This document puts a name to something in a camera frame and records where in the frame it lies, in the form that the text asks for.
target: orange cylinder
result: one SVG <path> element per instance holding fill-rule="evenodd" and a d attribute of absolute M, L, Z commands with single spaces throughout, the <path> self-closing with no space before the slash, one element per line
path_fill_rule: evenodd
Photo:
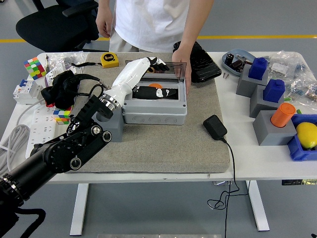
<path fill-rule="evenodd" d="M 285 127 L 295 112 L 296 108 L 292 104 L 282 103 L 271 117 L 271 123 L 279 128 Z"/>

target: rubik's cube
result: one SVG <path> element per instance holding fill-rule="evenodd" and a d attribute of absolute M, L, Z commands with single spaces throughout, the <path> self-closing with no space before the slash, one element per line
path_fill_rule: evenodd
<path fill-rule="evenodd" d="M 69 114 L 71 110 L 72 110 L 72 107 L 69 107 L 66 110 L 56 108 L 53 112 L 53 116 L 55 117 L 57 124 L 59 125 L 69 124 L 69 120 L 70 120 Z"/>
<path fill-rule="evenodd" d="M 44 70 L 37 57 L 25 61 L 24 67 L 34 80 L 46 75 L 46 71 Z"/>

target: person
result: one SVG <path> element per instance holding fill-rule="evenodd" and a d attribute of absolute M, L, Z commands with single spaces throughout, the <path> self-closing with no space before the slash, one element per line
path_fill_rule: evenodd
<path fill-rule="evenodd" d="M 173 62 L 186 62 L 186 93 L 191 85 L 190 53 L 214 0 L 99 0 L 96 24 L 110 38 L 111 52 L 167 52 L 181 44 Z"/>

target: black cable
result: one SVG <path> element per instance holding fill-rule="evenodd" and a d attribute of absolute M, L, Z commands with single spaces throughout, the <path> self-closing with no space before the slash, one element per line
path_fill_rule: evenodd
<path fill-rule="evenodd" d="M 229 149 L 230 149 L 231 156 L 232 156 L 232 162 L 233 162 L 233 182 L 234 182 L 235 186 L 237 187 L 237 189 L 234 190 L 234 191 L 229 191 L 229 192 L 226 191 L 226 190 L 223 191 L 223 192 L 221 193 L 221 195 L 220 195 L 219 200 L 209 199 L 209 200 L 207 201 L 207 205 L 208 205 L 211 209 L 216 209 L 216 210 L 224 210 L 224 209 L 226 208 L 226 200 L 227 200 L 227 197 L 228 197 L 231 193 L 240 191 L 240 188 L 239 188 L 239 186 L 237 185 L 237 182 L 236 182 L 236 170 L 235 170 L 235 162 L 234 162 L 233 151 L 232 151 L 232 149 L 231 149 L 231 146 L 228 144 L 228 142 L 227 142 L 224 138 L 221 138 L 220 140 L 221 140 L 223 143 L 225 143 L 225 144 L 229 147 Z M 224 199 L 224 202 L 223 202 L 223 201 L 222 201 L 222 196 L 223 196 L 225 193 L 227 193 L 228 195 L 225 196 L 225 199 Z M 214 206 L 211 206 L 211 205 L 210 205 L 210 201 L 214 201 L 214 202 L 217 202 L 217 203 L 216 203 Z"/>
<path fill-rule="evenodd" d="M 95 62 L 84 62 L 84 63 L 81 63 L 81 64 L 74 64 L 74 63 L 71 63 L 72 66 L 74 67 L 85 67 L 85 66 L 93 66 L 93 65 L 102 65 L 101 63 L 95 63 Z"/>
<path fill-rule="evenodd" d="M 228 218 L 228 204 L 229 204 L 229 198 L 230 198 L 231 196 L 246 196 L 246 195 L 249 195 L 249 189 L 250 189 L 250 182 L 251 182 L 251 181 L 249 181 L 249 184 L 248 184 L 248 192 L 247 192 L 246 194 L 235 194 L 235 195 L 231 195 L 231 194 L 234 193 L 234 192 L 240 191 L 240 188 L 239 188 L 239 186 L 237 185 L 237 182 L 236 182 L 236 169 L 235 169 L 235 162 L 234 162 L 233 151 L 232 151 L 231 146 L 228 144 L 228 142 L 227 142 L 224 138 L 221 138 L 220 140 L 221 140 L 223 143 L 225 143 L 225 144 L 229 147 L 229 149 L 230 149 L 231 156 L 232 156 L 232 164 L 233 164 L 233 182 L 234 182 L 235 186 L 237 187 L 237 189 L 234 190 L 234 191 L 231 191 L 231 183 L 229 182 L 229 191 L 226 191 L 226 190 L 223 191 L 223 192 L 221 193 L 221 195 L 220 195 L 219 200 L 209 199 L 209 200 L 207 201 L 207 205 L 208 205 L 211 209 L 216 209 L 216 210 L 224 210 L 224 209 L 226 209 L 226 214 L 225 214 L 225 228 L 224 228 L 224 238 L 226 238 L 226 236 L 227 236 L 227 218 Z M 225 193 L 227 193 L 227 195 L 225 196 L 224 202 L 223 202 L 223 201 L 222 201 L 222 196 L 223 196 L 223 194 L 225 194 Z M 214 206 L 211 206 L 211 205 L 209 204 L 210 201 L 215 201 L 215 202 L 217 202 L 217 203 L 216 203 Z"/>
<path fill-rule="evenodd" d="M 17 214 L 23 214 L 23 215 L 30 215 L 30 214 L 39 215 L 39 217 L 25 230 L 21 238 L 28 238 L 40 226 L 40 224 L 42 224 L 46 216 L 46 212 L 43 209 L 16 208 L 14 212 Z"/>
<path fill-rule="evenodd" d="M 91 96 L 91 95 L 92 95 L 93 90 L 94 90 L 95 88 L 97 88 L 97 87 L 100 87 L 100 88 L 101 88 L 101 92 L 100 92 L 100 94 L 99 94 L 98 98 L 99 98 L 99 97 L 101 97 L 101 96 L 103 95 L 104 90 L 105 90 L 106 88 L 105 88 L 102 84 L 95 84 L 95 85 L 92 87 L 92 89 L 90 90 L 90 92 L 89 92 L 89 96 Z"/>

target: table leg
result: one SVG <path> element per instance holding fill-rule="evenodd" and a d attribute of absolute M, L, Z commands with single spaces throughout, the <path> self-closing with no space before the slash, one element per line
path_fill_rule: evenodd
<path fill-rule="evenodd" d="M 256 180 L 250 181 L 249 197 L 251 200 L 251 205 L 256 219 L 258 231 L 269 231 L 268 222 L 266 219 L 265 210 L 263 207 L 259 187 Z"/>
<path fill-rule="evenodd" d="M 78 184 L 77 196 L 71 222 L 70 235 L 81 236 L 84 225 L 85 209 L 88 195 L 89 183 Z"/>

